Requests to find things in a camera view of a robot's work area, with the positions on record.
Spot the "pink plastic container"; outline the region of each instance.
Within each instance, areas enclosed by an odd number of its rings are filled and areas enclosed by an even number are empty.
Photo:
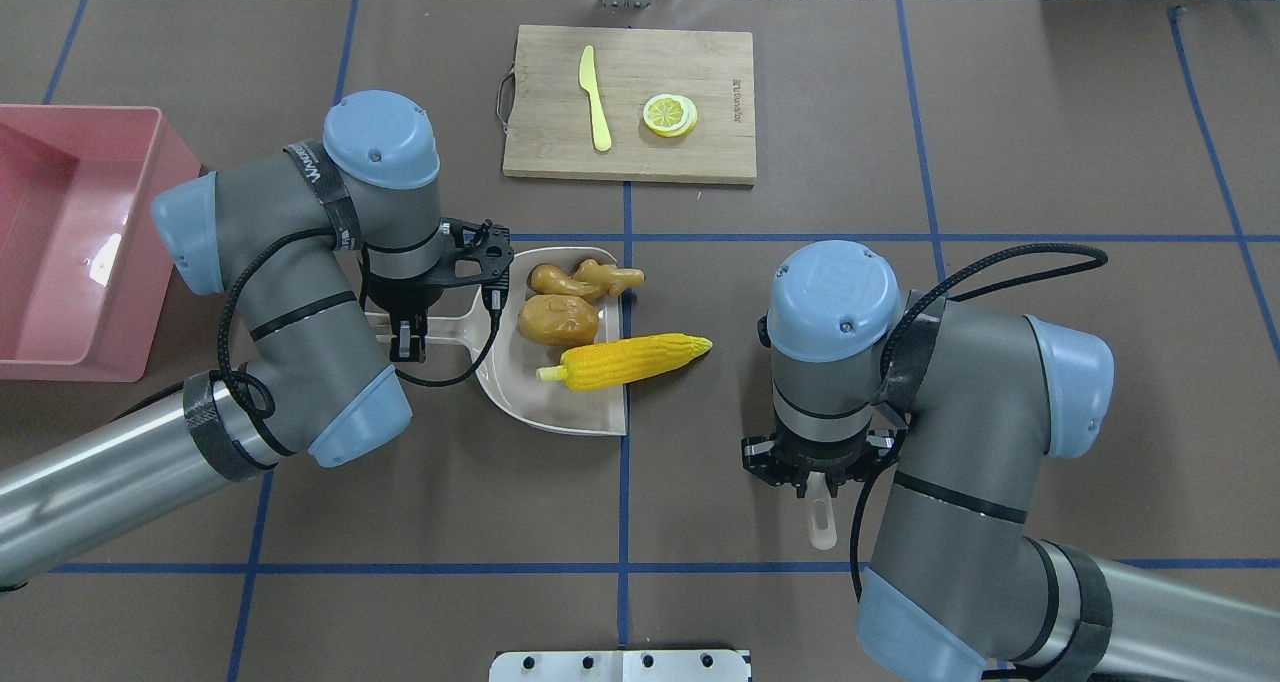
[[[142,377],[173,270],[151,200],[198,173],[159,109],[0,104],[0,377]]]

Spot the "wooden cutting board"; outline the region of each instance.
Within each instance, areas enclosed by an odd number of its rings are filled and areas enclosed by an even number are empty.
[[[591,114],[577,84],[586,45],[613,148],[591,146]],[[755,77],[750,32],[521,26],[516,95],[502,170],[568,180],[755,184]],[[640,118],[655,93],[698,105],[698,125],[660,138]]]

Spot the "corn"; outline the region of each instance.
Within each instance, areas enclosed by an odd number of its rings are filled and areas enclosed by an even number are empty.
[[[573,392],[599,390],[626,385],[680,369],[712,349],[704,337],[667,335],[631,337],[598,345],[580,345],[564,351],[558,367],[540,367],[539,380],[563,380]]]

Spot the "lemon slice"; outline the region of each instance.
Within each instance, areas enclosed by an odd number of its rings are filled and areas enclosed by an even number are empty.
[[[698,107],[694,100],[677,93],[659,93],[644,104],[644,123],[655,136],[678,138],[698,125]]]

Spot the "dustpan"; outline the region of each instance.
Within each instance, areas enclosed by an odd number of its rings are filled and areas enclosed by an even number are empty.
[[[534,296],[529,274],[539,264],[572,273],[585,258],[599,264],[617,264],[617,258],[594,246],[550,246],[517,253],[511,264],[511,294],[503,310],[498,337],[489,356],[476,369],[480,388],[498,409],[530,427],[559,435],[621,436],[627,430],[626,399],[622,386],[604,390],[571,392],[561,383],[538,381],[538,369],[559,363],[563,348],[550,348],[526,340],[517,329],[517,317],[525,301]],[[595,342],[607,343],[622,337],[622,308],[617,298],[595,299],[600,326]],[[489,339],[489,312],[480,290],[471,310],[462,317],[429,317],[428,343],[465,345],[475,360]]]

